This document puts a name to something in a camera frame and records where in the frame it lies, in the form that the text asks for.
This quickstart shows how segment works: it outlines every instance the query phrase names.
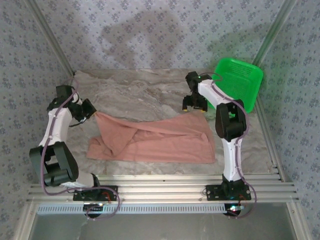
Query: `green plastic basket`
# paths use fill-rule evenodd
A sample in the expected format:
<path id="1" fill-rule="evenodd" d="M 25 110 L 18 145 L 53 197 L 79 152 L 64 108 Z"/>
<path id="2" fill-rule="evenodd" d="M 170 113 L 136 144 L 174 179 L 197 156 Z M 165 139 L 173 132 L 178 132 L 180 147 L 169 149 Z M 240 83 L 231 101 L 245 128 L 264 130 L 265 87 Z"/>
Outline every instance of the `green plastic basket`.
<path id="1" fill-rule="evenodd" d="M 264 76 L 262 70 L 250 63 L 227 57 L 219 61 L 215 73 L 223 77 L 223 80 L 217 81 L 216 85 L 233 99 L 241 99 L 245 111 L 250 113 L 254 109 Z M 212 79 L 219 80 L 220 78 L 213 75 Z"/>

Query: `white vented strip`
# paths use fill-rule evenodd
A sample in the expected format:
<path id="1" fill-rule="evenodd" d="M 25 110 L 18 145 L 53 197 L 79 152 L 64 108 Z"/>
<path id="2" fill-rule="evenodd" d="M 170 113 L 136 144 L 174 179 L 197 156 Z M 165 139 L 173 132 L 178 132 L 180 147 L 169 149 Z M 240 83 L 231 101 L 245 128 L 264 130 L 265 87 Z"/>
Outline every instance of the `white vented strip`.
<path id="1" fill-rule="evenodd" d="M 109 214 L 116 209 L 116 204 L 103 206 L 100 214 Z M 123 204 L 117 214 L 222 214 L 226 213 L 223 203 L 191 204 Z M 83 203 L 75 204 L 40 204 L 37 214 L 83 214 Z"/>

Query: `wall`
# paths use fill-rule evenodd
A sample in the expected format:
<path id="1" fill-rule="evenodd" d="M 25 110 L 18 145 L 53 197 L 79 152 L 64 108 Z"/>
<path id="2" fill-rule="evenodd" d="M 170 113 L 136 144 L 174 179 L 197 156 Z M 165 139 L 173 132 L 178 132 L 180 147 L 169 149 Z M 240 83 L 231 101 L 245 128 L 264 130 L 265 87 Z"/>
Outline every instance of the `wall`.
<path id="1" fill-rule="evenodd" d="M 74 70 L 250 62 L 283 0 L 38 0 Z"/>
<path id="2" fill-rule="evenodd" d="M 46 129 L 46 108 L 67 75 L 22 0 L 0 1 L 0 239 L 11 239 L 30 183 L 29 149 Z"/>
<path id="3" fill-rule="evenodd" d="M 262 63 L 260 96 L 284 170 L 320 239 L 320 3 L 293 8 Z"/>

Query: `towel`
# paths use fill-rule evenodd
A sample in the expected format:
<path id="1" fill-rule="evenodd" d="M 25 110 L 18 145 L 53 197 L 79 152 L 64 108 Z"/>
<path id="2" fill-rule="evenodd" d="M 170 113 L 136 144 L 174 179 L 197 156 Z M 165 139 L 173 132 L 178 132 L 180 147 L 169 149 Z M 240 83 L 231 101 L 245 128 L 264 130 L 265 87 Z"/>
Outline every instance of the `towel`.
<path id="1" fill-rule="evenodd" d="M 215 162 L 212 131 L 198 110 L 171 119 L 130 122 L 96 112 L 101 136 L 89 141 L 87 157 L 155 163 Z"/>

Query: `purple cable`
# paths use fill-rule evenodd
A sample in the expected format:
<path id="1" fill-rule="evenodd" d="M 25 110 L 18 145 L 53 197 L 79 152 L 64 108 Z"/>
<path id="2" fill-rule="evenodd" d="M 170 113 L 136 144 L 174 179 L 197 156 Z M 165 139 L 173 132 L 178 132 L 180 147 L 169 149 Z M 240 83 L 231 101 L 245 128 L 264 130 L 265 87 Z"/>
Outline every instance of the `purple cable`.
<path id="1" fill-rule="evenodd" d="M 59 107 L 58 109 L 56 110 L 56 112 L 54 113 L 54 116 L 53 116 L 53 119 L 52 119 L 52 122 L 51 122 L 51 125 L 50 125 L 50 129 L 49 129 L 49 133 L 48 133 L 48 138 L 47 140 L 45 141 L 45 144 L 43 146 L 43 150 L 42 150 L 42 153 L 41 153 L 41 162 L 40 162 L 40 184 L 41 184 L 41 188 L 42 188 L 42 191 L 43 193 L 45 193 L 46 195 L 48 196 L 56 196 L 56 195 L 60 195 L 60 194 L 63 194 L 65 192 L 68 192 L 70 190 L 79 190 L 79 191 L 83 191 L 83 190 L 96 190 L 96 189 L 105 189 L 105 190 L 108 190 L 108 191 L 111 191 L 114 195 L 116 195 L 116 199 L 118 201 L 118 204 L 115 208 L 115 210 L 111 213 L 111 214 L 108 214 L 107 216 L 104 216 L 104 217 L 99 217 L 99 218 L 92 218 L 92 217 L 89 217 L 89 212 L 91 211 L 91 209 L 94 208 L 93 207 L 90 207 L 89 209 L 87 209 L 85 215 L 87 217 L 88 220 L 93 220 L 93 221 L 97 221 L 97 220 L 105 220 L 105 219 L 109 219 L 111 217 L 113 217 L 117 211 L 119 210 L 120 208 L 120 205 L 121 205 L 121 200 L 120 200 L 120 197 L 119 197 L 119 194 L 113 190 L 112 188 L 110 187 L 107 187 L 107 186 L 95 186 L 95 187 L 72 187 L 72 188 L 67 188 L 65 190 L 62 190 L 62 191 L 59 191 L 59 192 L 48 192 L 47 189 L 46 189 L 46 186 L 45 186 L 45 179 L 44 179 L 44 172 L 45 172 L 45 155 L 46 155 L 46 151 L 47 151 L 47 148 L 48 148 L 48 145 L 49 145 L 49 142 L 50 140 L 52 139 L 52 132 L 54 130 L 54 127 L 55 127 L 55 122 L 56 122 L 56 116 L 58 116 L 60 110 L 74 97 L 74 95 L 77 93 L 77 90 L 78 90 L 78 87 L 79 87 L 79 83 L 76 79 L 74 79 L 75 83 L 76 83 L 76 87 L 74 89 L 72 89 L 72 94 L 71 96 L 69 96 L 67 98 L 67 100 L 65 100 Z"/>
<path id="2" fill-rule="evenodd" d="M 249 132 L 249 126 L 250 126 L 249 116 L 248 116 L 246 110 L 245 110 L 238 102 L 236 102 L 235 100 L 233 100 L 233 99 L 231 99 L 231 98 L 229 98 L 229 97 L 227 97 L 227 96 L 224 96 L 223 94 L 221 94 L 221 93 L 215 88 L 215 83 L 216 83 L 216 82 L 221 82 L 221 81 L 223 80 L 223 77 L 222 77 L 220 74 L 215 73 L 215 72 L 205 72 L 205 73 L 200 74 L 200 76 L 203 76 L 203 75 L 206 75 L 206 74 L 213 74 L 213 75 L 216 75 L 216 76 L 218 76 L 218 77 L 220 78 L 220 79 L 215 79 L 215 80 L 212 79 L 212 84 L 211 84 L 212 89 L 213 89 L 220 97 L 222 97 L 223 99 L 226 99 L 226 100 L 234 103 L 235 105 L 237 105 L 237 106 L 241 109 L 241 111 L 244 113 L 244 116 L 245 116 L 246 129 L 245 129 L 244 133 L 243 133 L 240 137 L 238 137 L 237 140 L 235 141 L 235 166 L 236 166 L 236 169 L 237 169 L 237 171 L 238 171 L 238 174 L 240 175 L 241 180 L 242 180 L 246 185 L 248 185 L 248 186 L 252 189 L 253 194 L 254 194 L 254 203 L 253 203 L 253 207 L 251 208 L 251 210 L 248 211 L 246 214 L 244 214 L 244 215 L 242 215 L 242 216 L 232 217 L 232 218 L 235 218 L 235 219 L 242 219 L 242 218 L 245 218 L 245 217 L 247 217 L 249 214 L 252 213 L 252 211 L 254 210 L 254 208 L 255 208 L 256 205 L 257 205 L 257 199 L 258 199 L 258 198 L 257 198 L 257 192 L 256 192 L 255 188 L 254 188 L 250 183 L 248 183 L 248 182 L 246 181 L 245 177 L 241 174 L 241 171 L 240 171 L 240 168 L 239 168 L 239 160 L 238 160 L 238 151 L 239 151 L 238 142 L 239 142 L 241 139 L 243 139 L 243 138 L 248 134 L 248 132 Z"/>

